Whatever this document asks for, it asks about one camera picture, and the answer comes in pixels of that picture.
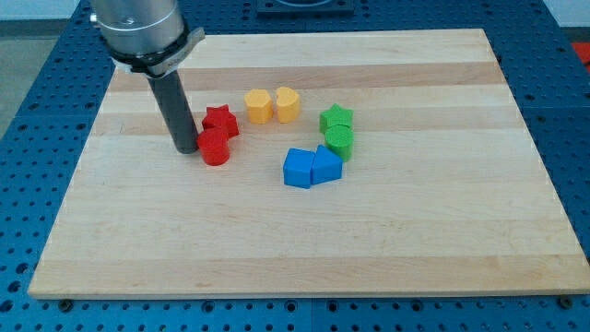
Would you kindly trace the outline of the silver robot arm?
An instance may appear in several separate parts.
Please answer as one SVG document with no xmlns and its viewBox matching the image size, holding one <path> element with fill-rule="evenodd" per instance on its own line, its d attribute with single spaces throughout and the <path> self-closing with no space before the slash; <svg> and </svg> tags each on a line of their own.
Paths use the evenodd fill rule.
<svg viewBox="0 0 590 332">
<path fill-rule="evenodd" d="M 91 0 L 115 64 L 150 78 L 175 71 L 206 34 L 190 29 L 177 0 Z"/>
</svg>

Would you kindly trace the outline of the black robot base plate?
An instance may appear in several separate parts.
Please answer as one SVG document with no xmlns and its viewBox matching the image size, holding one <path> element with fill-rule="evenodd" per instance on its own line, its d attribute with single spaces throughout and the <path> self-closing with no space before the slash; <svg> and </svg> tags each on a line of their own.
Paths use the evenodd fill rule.
<svg viewBox="0 0 590 332">
<path fill-rule="evenodd" d="M 258 17 L 353 14 L 353 0 L 255 0 Z"/>
</svg>

